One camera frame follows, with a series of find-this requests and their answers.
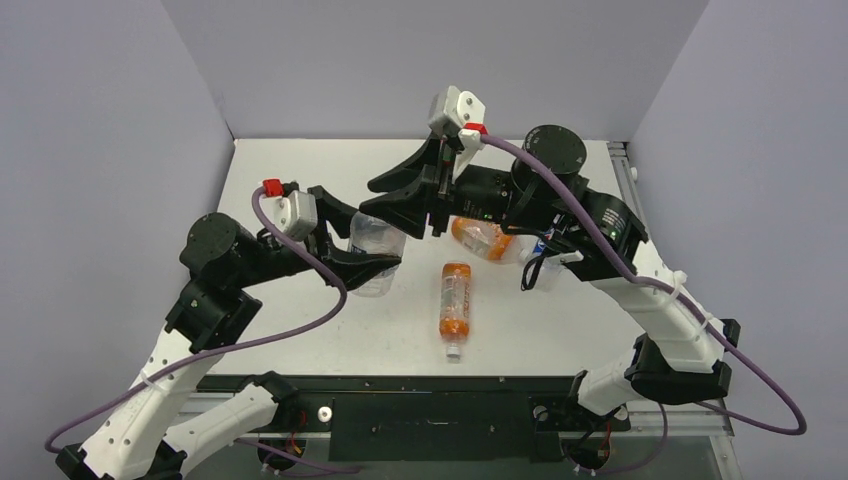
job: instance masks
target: bottle cap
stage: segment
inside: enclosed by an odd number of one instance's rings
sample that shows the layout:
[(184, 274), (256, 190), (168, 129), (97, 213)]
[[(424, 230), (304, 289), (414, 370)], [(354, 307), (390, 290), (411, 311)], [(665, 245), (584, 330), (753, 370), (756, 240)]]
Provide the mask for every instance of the bottle cap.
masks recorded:
[(451, 343), (450, 345), (448, 345), (448, 347), (445, 349), (445, 354), (447, 355), (449, 360), (459, 360), (462, 357), (459, 351), (459, 345), (455, 343)]

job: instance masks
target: white backdrop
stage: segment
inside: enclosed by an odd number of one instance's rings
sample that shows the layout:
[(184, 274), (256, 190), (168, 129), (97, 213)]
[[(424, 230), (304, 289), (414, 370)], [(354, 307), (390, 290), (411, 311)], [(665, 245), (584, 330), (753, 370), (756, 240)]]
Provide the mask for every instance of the white backdrop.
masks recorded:
[[(0, 477), (129, 386), (232, 140), (159, 2), (0, 6)], [(80, 442), (95, 422), (59, 440)]]
[(236, 138), (417, 138), (455, 84), (523, 138), (636, 131), (706, 0), (164, 0)]
[[(734, 422), (745, 478), (846, 478), (848, 4), (712, 0), (631, 144), (660, 251), (796, 398), (801, 438)], [(738, 363), (730, 405), (792, 426)]]

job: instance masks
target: white tabletop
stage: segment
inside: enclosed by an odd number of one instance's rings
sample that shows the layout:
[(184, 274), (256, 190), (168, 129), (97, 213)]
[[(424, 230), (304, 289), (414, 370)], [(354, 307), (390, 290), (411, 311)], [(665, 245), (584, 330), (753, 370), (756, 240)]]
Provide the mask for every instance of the white tabletop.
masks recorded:
[[(397, 165), (422, 140), (239, 140), (219, 211), (248, 230), (261, 228), (250, 195), (265, 178), (323, 185), (357, 206), (372, 198), (366, 182)], [(605, 142), (586, 142), (581, 174), (589, 187), (621, 197)], [(478, 165), (507, 170), (512, 158), (487, 147)], [(641, 329), (611, 299), (569, 272), (553, 292), (519, 288), (521, 265), (474, 257), (449, 233), (407, 241), (391, 291), (381, 298), (350, 295), (328, 324), (298, 337), (226, 355), (210, 373), (283, 375), (563, 376), (601, 366), (632, 346)], [(341, 248), (346, 240), (337, 241)], [(472, 267), (471, 335), (458, 364), (445, 359), (439, 337), (442, 265), (461, 259)], [(264, 303), (242, 335), (250, 340), (314, 320), (338, 293), (313, 272), (247, 289)]]

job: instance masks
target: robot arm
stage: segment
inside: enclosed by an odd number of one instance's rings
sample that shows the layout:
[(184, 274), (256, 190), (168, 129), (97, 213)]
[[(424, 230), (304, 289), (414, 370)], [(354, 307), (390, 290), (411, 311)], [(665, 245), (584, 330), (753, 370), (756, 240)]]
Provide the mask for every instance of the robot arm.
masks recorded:
[[(510, 171), (457, 167), (457, 159), (469, 157), (467, 151), (473, 154), (482, 148), (480, 134), (486, 133), (482, 113), (474, 117), (464, 112), (479, 100), (470, 92), (457, 92), (451, 87), (436, 96), (430, 137), (409, 159), (368, 183), (372, 192), (382, 195), (363, 202), (360, 210), (416, 238), (423, 238), (428, 223), (433, 235), (439, 236), (451, 215), (499, 223), (508, 234), (544, 238), (543, 255), (559, 257), (577, 278), (618, 302), (646, 333), (609, 365), (578, 375), (573, 400), (590, 416), (607, 416), (639, 398), (684, 404), (726, 396), (731, 371), (721, 361), (722, 346), (674, 301), (676, 294), (622, 278), (573, 212), (530, 167), (519, 160)], [(588, 180), (579, 175), (586, 148), (576, 134), (543, 125), (528, 133), (523, 149), (574, 194), (633, 274), (657, 278), (688, 295), (682, 287), (685, 276), (665, 266), (627, 205), (588, 188)], [(546, 238), (544, 232), (550, 228), (553, 233)], [(739, 328), (734, 320), (706, 317), (731, 343), (736, 342)]]
[[(390, 255), (339, 250), (327, 224), (343, 238), (356, 209), (322, 187), (266, 181), (274, 197), (275, 224), (321, 260), (348, 289), (355, 289), (400, 263)], [(131, 388), (142, 390), (117, 406), (81, 445), (65, 447), (56, 463), (71, 479), (131, 480), (145, 475), (186, 473), (200, 460), (240, 435), (267, 425), (292, 392), (279, 380), (260, 378), (232, 400), (176, 427), (180, 407), (218, 362), (208, 357), (151, 381), (162, 368), (202, 351), (236, 343), (262, 304), (244, 288), (310, 269), (306, 261), (267, 232), (253, 235), (221, 213), (200, 218), (189, 231), (180, 262), (191, 279), (166, 317), (156, 346)]]

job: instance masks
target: bolt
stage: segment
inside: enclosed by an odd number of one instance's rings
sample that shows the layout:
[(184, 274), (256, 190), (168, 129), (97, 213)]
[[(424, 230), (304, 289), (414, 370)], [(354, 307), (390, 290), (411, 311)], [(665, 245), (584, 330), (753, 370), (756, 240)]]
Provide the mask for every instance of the bolt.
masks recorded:
[(622, 422), (627, 420), (628, 415), (629, 413), (627, 412), (627, 407), (625, 407), (624, 405), (622, 405), (621, 408), (619, 408), (618, 411), (615, 412), (615, 418), (621, 420)]
[(330, 407), (321, 407), (318, 409), (318, 420), (322, 423), (327, 423), (333, 418), (333, 410)]

